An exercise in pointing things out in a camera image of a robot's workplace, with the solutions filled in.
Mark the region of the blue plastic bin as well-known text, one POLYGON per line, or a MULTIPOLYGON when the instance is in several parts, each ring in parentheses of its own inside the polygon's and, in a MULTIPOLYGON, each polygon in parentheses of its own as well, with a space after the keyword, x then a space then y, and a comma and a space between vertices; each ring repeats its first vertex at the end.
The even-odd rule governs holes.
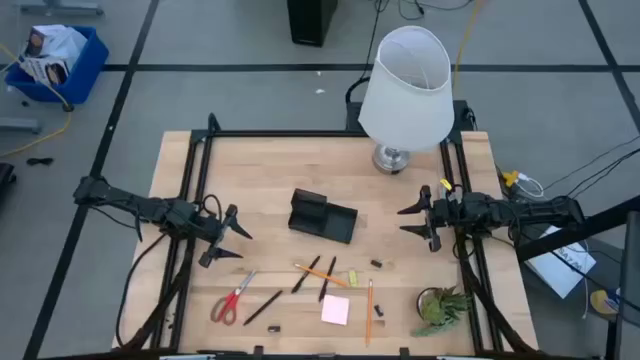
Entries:
MULTIPOLYGON (((86 102, 102 67, 109 56, 109 50, 102 42, 93 27, 73 26, 82 34, 87 42, 80 52, 79 58, 70 71, 67 80, 60 85, 53 85, 68 103, 79 105, 86 102)), ((44 84, 36 82, 18 64, 13 64, 5 77, 8 86, 16 88, 27 98, 45 103, 61 103, 60 98, 44 84)))

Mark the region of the pink sticky note pad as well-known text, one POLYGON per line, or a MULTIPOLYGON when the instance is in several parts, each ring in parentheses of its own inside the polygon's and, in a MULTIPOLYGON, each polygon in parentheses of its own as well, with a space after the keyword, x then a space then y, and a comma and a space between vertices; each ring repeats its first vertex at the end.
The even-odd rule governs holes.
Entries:
POLYGON ((350 300, 346 297, 326 295, 322 302, 321 320, 326 323, 346 326, 350 300))

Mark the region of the white shade silver table lamp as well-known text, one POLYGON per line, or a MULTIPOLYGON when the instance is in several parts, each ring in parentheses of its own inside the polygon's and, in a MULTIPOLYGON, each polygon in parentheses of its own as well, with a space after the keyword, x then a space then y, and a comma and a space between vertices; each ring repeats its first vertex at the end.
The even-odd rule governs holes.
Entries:
POLYGON ((376 168, 403 171, 411 153, 447 138, 454 119, 451 62, 441 41, 420 26, 388 33, 377 48, 358 116, 376 144, 376 168))

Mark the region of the grey metal table foot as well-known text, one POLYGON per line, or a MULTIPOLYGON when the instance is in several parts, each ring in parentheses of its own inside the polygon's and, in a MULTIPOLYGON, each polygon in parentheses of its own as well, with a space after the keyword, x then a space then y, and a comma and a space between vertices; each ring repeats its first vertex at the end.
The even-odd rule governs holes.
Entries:
POLYGON ((97 3, 82 0, 15 0, 15 5, 23 13, 52 16, 80 15, 102 16, 104 9, 97 3))
POLYGON ((37 119, 0 117, 0 130, 39 134, 42 126, 37 119))

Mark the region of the white printed cardboard box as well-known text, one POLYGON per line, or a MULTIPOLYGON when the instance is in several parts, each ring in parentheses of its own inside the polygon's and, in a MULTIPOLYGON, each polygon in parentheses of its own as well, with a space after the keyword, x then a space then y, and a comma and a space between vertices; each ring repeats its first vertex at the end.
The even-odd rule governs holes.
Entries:
POLYGON ((527 260, 525 264, 560 298, 583 281, 596 260, 580 243, 573 243, 527 260))

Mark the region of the grey metal post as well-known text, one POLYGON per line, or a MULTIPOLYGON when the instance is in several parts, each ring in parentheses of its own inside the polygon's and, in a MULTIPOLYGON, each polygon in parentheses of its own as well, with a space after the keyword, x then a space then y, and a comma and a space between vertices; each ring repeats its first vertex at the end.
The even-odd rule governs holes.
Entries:
POLYGON ((628 216, 620 290, 618 360, 640 360, 640 212, 628 216))

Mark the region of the yellow round object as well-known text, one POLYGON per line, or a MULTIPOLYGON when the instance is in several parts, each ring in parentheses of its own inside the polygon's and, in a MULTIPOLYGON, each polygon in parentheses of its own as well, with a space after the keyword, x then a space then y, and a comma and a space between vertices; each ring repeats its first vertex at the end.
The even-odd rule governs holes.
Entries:
POLYGON ((615 296, 611 297, 605 290, 596 290, 591 293, 589 301, 593 309, 607 316, 617 315, 619 311, 619 303, 615 296))

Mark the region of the black aluminium table frame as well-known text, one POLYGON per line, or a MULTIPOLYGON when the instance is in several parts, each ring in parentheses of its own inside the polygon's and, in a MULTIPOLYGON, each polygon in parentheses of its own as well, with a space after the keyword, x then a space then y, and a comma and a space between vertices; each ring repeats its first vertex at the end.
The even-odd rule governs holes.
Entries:
POLYGON ((451 329, 415 338, 421 324, 415 305, 427 287, 461 286, 463 278, 452 248, 453 231, 441 231, 442 247, 431 252, 420 237, 400 229, 422 216, 398 215, 415 202, 422 185, 434 194, 440 180, 455 172, 455 161, 444 161, 439 149, 417 153, 397 175, 377 171, 371 161, 373 142, 352 134, 312 131, 221 131, 212 144, 204 191, 208 205, 234 203, 240 224, 252 236, 228 233, 223 247, 242 255, 214 261, 208 268, 193 264, 187 289, 157 322, 150 345, 183 352, 226 350, 266 354, 471 354, 477 349, 505 348, 505 339, 491 329, 482 309, 466 313, 451 329), (322 193, 332 202, 354 208, 358 216, 349 244, 308 235, 288 227, 290 201, 296 188, 322 193), (315 270, 349 283, 355 270, 358 287, 329 282, 326 295, 350 300, 346 326, 321 320, 318 302, 323 278, 309 274, 300 290, 291 289, 320 255, 315 270), (371 260, 380 261, 376 268, 371 260), (256 270, 243 291, 233 325, 214 323, 215 303, 256 270), (365 346, 367 287, 373 280, 371 343, 365 346), (253 322, 243 322, 278 290, 276 299, 253 322), (384 313, 379 317, 374 305, 384 313), (280 326, 279 333, 268 332, 280 326))

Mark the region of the black metal beam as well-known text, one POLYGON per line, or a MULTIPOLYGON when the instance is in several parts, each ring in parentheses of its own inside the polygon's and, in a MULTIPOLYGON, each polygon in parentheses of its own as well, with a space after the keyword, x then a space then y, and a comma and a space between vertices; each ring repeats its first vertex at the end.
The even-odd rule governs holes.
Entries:
POLYGON ((518 260, 524 262, 622 225, 627 226, 627 234, 630 236, 625 245, 640 244, 640 195, 599 212, 580 225, 561 229, 521 245, 516 254, 518 260))

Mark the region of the black mesh desk organizer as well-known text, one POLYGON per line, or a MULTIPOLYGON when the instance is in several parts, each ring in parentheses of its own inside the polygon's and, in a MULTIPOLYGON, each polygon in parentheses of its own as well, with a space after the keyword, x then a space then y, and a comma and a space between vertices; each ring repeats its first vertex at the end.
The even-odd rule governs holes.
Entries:
POLYGON ((358 216, 353 208, 330 203, 326 196, 296 188, 288 227, 306 234, 349 244, 358 216))

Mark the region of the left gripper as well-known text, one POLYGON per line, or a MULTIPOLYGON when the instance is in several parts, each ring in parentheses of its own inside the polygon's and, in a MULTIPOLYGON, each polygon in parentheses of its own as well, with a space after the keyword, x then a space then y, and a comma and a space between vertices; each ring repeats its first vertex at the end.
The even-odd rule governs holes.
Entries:
POLYGON ((236 218, 237 212, 238 210, 236 205, 231 204, 228 206, 225 212, 225 217, 221 222, 221 232, 219 238, 214 242, 210 242, 209 247, 205 252, 202 253, 201 257, 198 260, 198 263, 202 267, 208 268, 214 260, 218 259, 242 258, 242 255, 240 254, 219 247, 219 244, 224 239, 225 232, 228 228, 231 228, 234 232, 245 238, 252 239, 252 236, 238 223, 238 220, 236 218))

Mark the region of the red handled scissors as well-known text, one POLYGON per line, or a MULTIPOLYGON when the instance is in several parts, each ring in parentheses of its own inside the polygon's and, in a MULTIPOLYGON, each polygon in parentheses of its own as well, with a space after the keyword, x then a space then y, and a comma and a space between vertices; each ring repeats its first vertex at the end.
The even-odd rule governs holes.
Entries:
POLYGON ((251 280, 255 277, 257 271, 252 270, 246 278, 231 291, 228 295, 221 297, 213 306, 210 313, 210 320, 214 323, 223 323, 224 325, 233 325, 237 318, 237 305, 239 298, 251 280))

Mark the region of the black computer tower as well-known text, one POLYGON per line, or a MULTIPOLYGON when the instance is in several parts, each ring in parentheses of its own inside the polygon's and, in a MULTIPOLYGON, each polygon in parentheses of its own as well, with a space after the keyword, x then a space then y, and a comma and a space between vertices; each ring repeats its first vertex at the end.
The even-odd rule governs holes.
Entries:
POLYGON ((287 0, 292 42, 322 47, 338 0, 287 0))

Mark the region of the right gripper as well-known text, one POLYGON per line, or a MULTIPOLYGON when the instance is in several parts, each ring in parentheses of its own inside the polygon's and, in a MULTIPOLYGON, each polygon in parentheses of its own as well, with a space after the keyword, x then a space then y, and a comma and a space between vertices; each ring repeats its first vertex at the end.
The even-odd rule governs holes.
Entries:
POLYGON ((427 241, 431 252, 438 252, 441 249, 441 240, 434 223, 433 208, 431 206, 431 189, 428 185, 423 185, 421 187, 421 197, 415 204, 399 210, 397 214, 416 214, 422 211, 425 212, 425 224, 402 225, 400 226, 400 229, 422 237, 427 241))

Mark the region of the potted green succulent plant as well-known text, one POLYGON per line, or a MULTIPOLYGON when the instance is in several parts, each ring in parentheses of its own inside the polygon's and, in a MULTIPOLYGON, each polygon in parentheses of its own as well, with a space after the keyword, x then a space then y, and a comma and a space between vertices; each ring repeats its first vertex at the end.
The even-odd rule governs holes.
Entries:
POLYGON ((429 287, 417 297, 416 310, 422 321, 412 337, 427 337, 455 327, 470 308, 470 298, 456 287, 429 287))

